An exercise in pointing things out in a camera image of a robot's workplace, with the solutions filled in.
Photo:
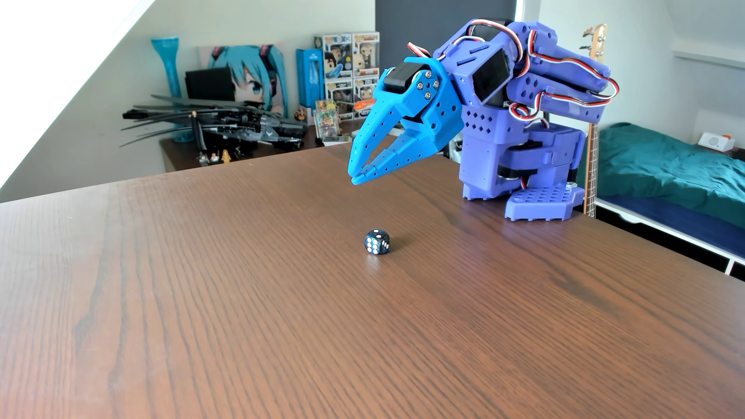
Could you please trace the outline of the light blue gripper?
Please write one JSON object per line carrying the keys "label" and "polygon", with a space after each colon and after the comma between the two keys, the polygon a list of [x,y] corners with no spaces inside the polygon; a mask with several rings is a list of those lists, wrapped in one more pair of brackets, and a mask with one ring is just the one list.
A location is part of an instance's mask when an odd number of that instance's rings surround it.
{"label": "light blue gripper", "polygon": [[[386,69],[374,97],[371,112],[352,140],[348,175],[354,185],[438,154],[463,128],[461,100],[436,59],[407,57]],[[398,123],[403,131],[372,157]]]}

